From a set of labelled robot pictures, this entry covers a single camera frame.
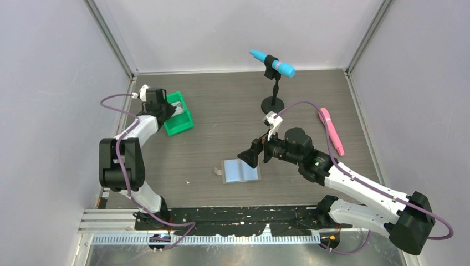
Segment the grey leather card holder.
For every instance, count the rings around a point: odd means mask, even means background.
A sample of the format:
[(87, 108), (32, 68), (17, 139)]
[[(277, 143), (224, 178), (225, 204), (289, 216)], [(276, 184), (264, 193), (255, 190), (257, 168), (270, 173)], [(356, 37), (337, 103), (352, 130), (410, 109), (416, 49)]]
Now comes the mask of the grey leather card holder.
[(259, 167), (251, 168), (240, 159), (221, 161), (221, 166), (215, 167), (214, 173), (222, 177), (223, 184), (253, 182), (262, 179)]

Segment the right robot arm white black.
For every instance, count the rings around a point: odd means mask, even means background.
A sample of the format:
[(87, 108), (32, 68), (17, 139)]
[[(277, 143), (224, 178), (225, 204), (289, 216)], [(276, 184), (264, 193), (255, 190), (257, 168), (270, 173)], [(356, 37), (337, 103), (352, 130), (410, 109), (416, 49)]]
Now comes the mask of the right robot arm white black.
[(436, 220), (428, 197), (415, 191), (412, 195), (394, 191), (372, 181), (330, 157), (312, 143), (301, 128), (285, 133), (285, 138), (267, 134), (252, 141), (249, 149), (237, 157), (251, 168), (276, 158), (297, 166), (308, 181), (340, 191), (359, 204), (348, 203), (335, 196), (325, 196), (318, 203), (317, 222), (323, 227), (334, 223), (362, 227), (387, 237), (400, 250), (419, 255), (430, 239)]

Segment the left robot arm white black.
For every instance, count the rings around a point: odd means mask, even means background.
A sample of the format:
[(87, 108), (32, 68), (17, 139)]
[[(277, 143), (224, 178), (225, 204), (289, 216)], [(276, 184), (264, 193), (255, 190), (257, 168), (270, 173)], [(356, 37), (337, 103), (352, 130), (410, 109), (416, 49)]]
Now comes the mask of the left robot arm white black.
[(146, 99), (143, 106), (143, 112), (135, 116), (129, 127), (99, 142), (99, 182), (103, 188), (118, 192), (134, 203), (139, 209), (137, 218), (149, 217), (151, 225), (164, 229), (170, 225), (170, 213), (163, 197), (145, 180), (142, 147), (173, 116), (176, 108), (166, 99)]

